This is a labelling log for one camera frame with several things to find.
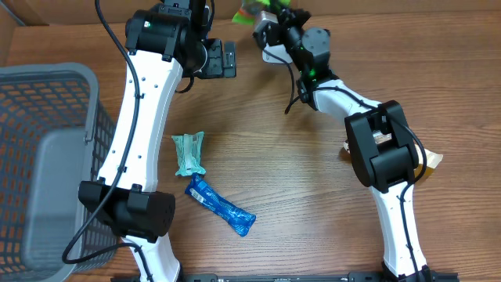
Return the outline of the green snack bag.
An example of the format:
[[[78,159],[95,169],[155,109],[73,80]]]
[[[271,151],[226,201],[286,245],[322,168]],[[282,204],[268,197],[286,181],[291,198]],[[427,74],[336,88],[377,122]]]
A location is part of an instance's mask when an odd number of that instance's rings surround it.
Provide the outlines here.
[[[265,18],[261,15],[262,11],[269,11],[271,0],[243,0],[242,5],[232,18],[235,24],[254,25],[258,18]],[[268,18],[277,22],[276,16],[271,13]]]

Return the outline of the blue snack packet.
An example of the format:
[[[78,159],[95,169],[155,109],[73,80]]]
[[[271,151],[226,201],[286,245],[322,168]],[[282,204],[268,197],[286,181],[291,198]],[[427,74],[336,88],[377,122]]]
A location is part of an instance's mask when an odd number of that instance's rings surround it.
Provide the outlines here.
[[[224,219],[241,237],[248,235],[257,218],[220,196],[199,174],[192,175],[185,194]]]

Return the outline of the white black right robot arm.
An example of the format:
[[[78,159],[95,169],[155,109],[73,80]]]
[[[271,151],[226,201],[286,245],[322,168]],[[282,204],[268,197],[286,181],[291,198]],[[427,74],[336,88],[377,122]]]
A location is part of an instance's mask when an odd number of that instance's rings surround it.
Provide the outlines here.
[[[432,281],[416,231],[413,189],[427,165],[424,146],[409,128],[402,106],[366,99],[350,90],[330,68],[330,32],[304,29],[310,13],[272,1],[274,18],[258,38],[283,45],[299,71],[290,101],[300,100],[344,122],[351,165],[376,201],[384,239],[384,279]]]

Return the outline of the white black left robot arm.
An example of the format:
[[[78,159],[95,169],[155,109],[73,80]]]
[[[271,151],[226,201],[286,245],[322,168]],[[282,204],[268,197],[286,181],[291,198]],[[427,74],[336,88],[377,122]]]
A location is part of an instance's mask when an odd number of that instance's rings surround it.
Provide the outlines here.
[[[175,197],[157,189],[157,164],[171,100],[183,78],[232,78],[233,43],[209,37],[214,3],[162,1],[138,10],[118,46],[126,60],[124,98],[109,153],[78,199],[91,220],[129,248],[142,281],[180,281],[168,231]]]

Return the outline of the beige brown nut snack bag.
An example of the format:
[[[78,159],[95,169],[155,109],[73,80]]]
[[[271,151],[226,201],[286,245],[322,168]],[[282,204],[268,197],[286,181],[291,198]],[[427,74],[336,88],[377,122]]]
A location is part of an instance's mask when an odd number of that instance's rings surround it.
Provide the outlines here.
[[[424,160],[423,160],[422,152],[420,151],[420,148],[417,144],[415,145],[415,148],[416,148],[416,152],[418,154],[419,164],[418,164],[418,167],[414,170],[414,175],[418,176],[423,168]],[[436,168],[439,166],[439,164],[443,160],[442,154],[437,154],[437,153],[432,152],[428,149],[425,149],[424,152],[425,152],[427,164],[426,164],[426,169],[425,169],[425,173],[422,177],[422,180],[425,180],[431,174],[433,174],[434,171],[436,170]],[[349,150],[349,145],[348,145],[347,141],[344,142],[343,148],[340,151],[340,155],[341,155],[342,160],[347,161],[348,163],[351,163],[350,150]]]

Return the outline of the light teal snack packet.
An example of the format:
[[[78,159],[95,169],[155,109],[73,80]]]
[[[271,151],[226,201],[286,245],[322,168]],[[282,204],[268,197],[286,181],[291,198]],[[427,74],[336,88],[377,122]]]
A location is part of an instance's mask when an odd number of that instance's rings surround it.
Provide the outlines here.
[[[183,134],[171,138],[175,143],[178,162],[178,171],[175,174],[177,176],[205,175],[206,170],[201,165],[204,132],[197,132],[193,135]]]

